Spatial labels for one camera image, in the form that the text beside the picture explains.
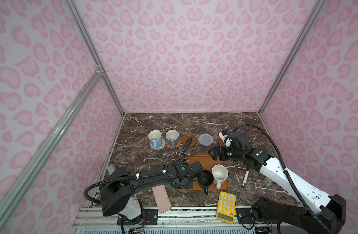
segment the marble countertop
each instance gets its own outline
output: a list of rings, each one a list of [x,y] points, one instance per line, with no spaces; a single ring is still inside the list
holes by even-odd
[[[109,164],[126,167],[127,171],[145,171],[161,168],[161,163],[170,163],[181,153],[183,145],[172,150],[167,147],[162,150],[153,150],[149,146],[148,133],[154,129],[165,133],[170,129],[179,132],[180,138],[185,134],[194,134],[198,137],[202,133],[213,136],[215,142],[218,133],[224,128],[234,129],[241,124],[255,124],[263,128],[257,113],[168,113],[168,114],[127,114],[120,130],[116,147]],[[254,147],[263,146],[274,152],[268,139],[257,129],[246,127],[243,129]],[[207,155],[211,146],[202,146],[197,143],[189,148],[186,155]],[[245,168],[243,163],[237,166]],[[232,161],[225,161],[228,169],[229,187],[226,192],[236,195],[237,206],[250,206],[260,197],[266,197],[275,202],[297,205],[296,200],[287,194],[280,186],[271,183],[267,178],[252,170],[249,173],[245,188],[241,187],[245,171],[237,169]],[[181,206],[215,206],[218,202],[219,191],[179,192],[177,189],[165,186],[173,207]],[[134,195],[142,201],[145,207],[155,207],[156,202],[151,189]]]

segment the pink leopard print wallpaper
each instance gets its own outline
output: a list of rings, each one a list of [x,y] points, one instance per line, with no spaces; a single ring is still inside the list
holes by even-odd
[[[358,0],[331,0],[263,114],[290,169],[347,201],[358,234]]]
[[[259,110],[315,0],[76,0],[126,112]]]
[[[94,71],[61,0],[0,1],[0,201]]]
[[[100,81],[1,234],[69,233],[96,181],[120,115]]]

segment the calculator display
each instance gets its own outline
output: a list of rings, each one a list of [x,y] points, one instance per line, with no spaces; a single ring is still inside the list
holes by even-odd
[[[227,220],[227,221],[229,221],[229,222],[232,222],[232,221],[233,221],[232,217],[227,216],[227,215],[224,215],[224,214],[221,214],[221,213],[218,213],[218,214],[217,214],[217,218],[224,219],[224,220]]]

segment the brown coaster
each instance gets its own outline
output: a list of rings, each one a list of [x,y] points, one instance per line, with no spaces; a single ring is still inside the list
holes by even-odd
[[[219,146],[223,146],[223,140],[221,138],[218,138],[218,144]]]
[[[178,142],[178,144],[174,147],[174,149],[178,148],[178,147],[181,145],[181,143],[182,143],[182,141],[179,139],[179,142]],[[169,145],[167,142],[166,142],[166,146],[167,146],[167,148],[172,149],[171,145]]]
[[[189,138],[193,138],[192,143],[190,144],[190,147],[194,147],[197,144],[197,138],[195,135],[192,134],[186,134],[182,138],[182,143],[185,144]]]

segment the white mug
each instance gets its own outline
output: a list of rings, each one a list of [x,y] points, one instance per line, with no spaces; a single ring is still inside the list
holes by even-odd
[[[217,189],[221,189],[221,185],[226,181],[228,177],[228,170],[225,166],[217,164],[212,168],[212,174],[214,176],[213,183],[217,185]]]

